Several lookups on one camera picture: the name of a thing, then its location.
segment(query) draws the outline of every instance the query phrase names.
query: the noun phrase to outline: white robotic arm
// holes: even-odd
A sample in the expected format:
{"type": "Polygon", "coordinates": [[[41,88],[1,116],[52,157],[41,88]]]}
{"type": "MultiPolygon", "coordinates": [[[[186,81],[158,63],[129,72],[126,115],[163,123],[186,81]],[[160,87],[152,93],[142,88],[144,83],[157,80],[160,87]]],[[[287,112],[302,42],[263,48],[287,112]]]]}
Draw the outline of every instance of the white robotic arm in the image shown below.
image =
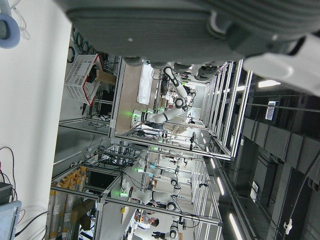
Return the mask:
{"type": "Polygon", "coordinates": [[[135,118],[133,121],[134,123],[145,121],[145,122],[153,122],[155,124],[163,124],[164,122],[169,121],[181,115],[183,112],[187,112],[188,107],[192,106],[194,97],[196,96],[196,94],[192,93],[192,99],[188,105],[187,91],[185,90],[184,86],[174,76],[172,68],[167,66],[164,68],[163,72],[173,83],[176,89],[176,92],[179,95],[179,98],[175,101],[175,107],[173,107],[172,109],[169,109],[164,113],[148,113],[148,112],[140,112],[138,110],[134,110],[133,112],[133,117],[135,118]]]}

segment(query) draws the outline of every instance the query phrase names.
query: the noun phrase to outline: red cable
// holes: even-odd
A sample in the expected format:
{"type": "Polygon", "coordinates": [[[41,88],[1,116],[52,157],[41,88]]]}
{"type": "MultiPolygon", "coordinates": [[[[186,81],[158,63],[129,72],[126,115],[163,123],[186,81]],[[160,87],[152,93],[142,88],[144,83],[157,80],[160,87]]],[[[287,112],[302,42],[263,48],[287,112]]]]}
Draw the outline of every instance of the red cable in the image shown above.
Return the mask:
{"type": "Polygon", "coordinates": [[[20,213],[21,213],[22,211],[24,211],[24,212],[23,212],[23,216],[22,216],[22,218],[18,221],[18,224],[22,221],[22,219],[24,219],[24,216],[25,216],[25,214],[26,214],[26,210],[25,210],[25,209],[21,209],[20,213]]]}

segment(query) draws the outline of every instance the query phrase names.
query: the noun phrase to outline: plastic basket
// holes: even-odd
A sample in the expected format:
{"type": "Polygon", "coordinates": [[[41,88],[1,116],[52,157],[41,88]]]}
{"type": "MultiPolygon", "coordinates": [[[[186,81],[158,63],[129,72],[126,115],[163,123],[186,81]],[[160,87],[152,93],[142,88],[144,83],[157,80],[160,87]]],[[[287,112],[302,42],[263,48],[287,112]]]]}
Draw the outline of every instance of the plastic basket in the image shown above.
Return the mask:
{"type": "Polygon", "coordinates": [[[103,70],[100,56],[78,55],[74,64],[64,80],[64,88],[70,98],[92,106],[100,85],[99,81],[87,82],[89,73],[96,65],[98,70],[103,70]]]}

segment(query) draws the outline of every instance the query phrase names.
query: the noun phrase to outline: green indicator light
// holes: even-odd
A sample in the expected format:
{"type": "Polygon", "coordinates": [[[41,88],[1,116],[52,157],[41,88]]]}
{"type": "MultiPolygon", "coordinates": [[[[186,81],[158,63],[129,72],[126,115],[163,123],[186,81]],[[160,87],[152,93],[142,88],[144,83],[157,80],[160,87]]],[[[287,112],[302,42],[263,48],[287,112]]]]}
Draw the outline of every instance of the green indicator light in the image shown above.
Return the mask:
{"type": "Polygon", "coordinates": [[[129,194],[126,192],[121,192],[120,197],[129,197],[129,194]]]}

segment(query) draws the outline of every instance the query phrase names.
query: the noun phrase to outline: robotic arm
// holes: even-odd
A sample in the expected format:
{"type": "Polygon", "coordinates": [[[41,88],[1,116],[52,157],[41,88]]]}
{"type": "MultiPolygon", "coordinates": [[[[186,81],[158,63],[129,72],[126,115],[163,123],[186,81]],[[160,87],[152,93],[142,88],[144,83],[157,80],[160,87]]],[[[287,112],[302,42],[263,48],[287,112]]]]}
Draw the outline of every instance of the robotic arm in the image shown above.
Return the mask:
{"type": "Polygon", "coordinates": [[[164,122],[169,121],[181,115],[183,112],[187,112],[188,107],[192,107],[196,93],[192,93],[191,101],[188,104],[187,91],[185,90],[184,86],[182,86],[182,84],[174,76],[174,72],[172,68],[167,66],[164,68],[163,72],[173,83],[176,89],[176,92],[179,95],[179,98],[175,101],[175,107],[172,109],[169,109],[165,113],[148,113],[148,112],[140,112],[140,111],[134,110],[133,117],[135,119],[133,122],[146,121],[146,122],[154,122],[155,124],[163,124],[164,122]]]}
{"type": "MultiPolygon", "coordinates": [[[[139,169],[143,168],[145,166],[144,161],[141,159],[139,160],[139,169]]],[[[147,167],[145,170],[142,170],[141,172],[145,172],[148,174],[152,174],[156,177],[162,176],[165,178],[169,178],[171,180],[171,185],[176,187],[178,186],[178,174],[179,174],[179,165],[176,166],[176,169],[174,170],[174,172],[172,171],[168,171],[165,169],[160,169],[160,168],[152,168],[152,167],[147,167]]]]}
{"type": "MultiPolygon", "coordinates": [[[[176,206],[174,201],[174,197],[176,197],[180,193],[180,186],[175,185],[173,187],[173,194],[168,192],[158,192],[152,190],[145,190],[140,191],[140,189],[133,189],[130,187],[129,182],[126,178],[122,180],[121,184],[121,191],[127,192],[129,198],[139,199],[143,204],[147,204],[150,201],[156,202],[166,202],[167,208],[171,211],[179,212],[179,209],[176,206]]],[[[172,217],[172,224],[170,226],[170,232],[162,233],[162,232],[155,232],[155,235],[152,235],[156,239],[168,239],[168,240],[175,240],[178,236],[178,224],[179,224],[180,217],[173,216],[172,217]]]]}

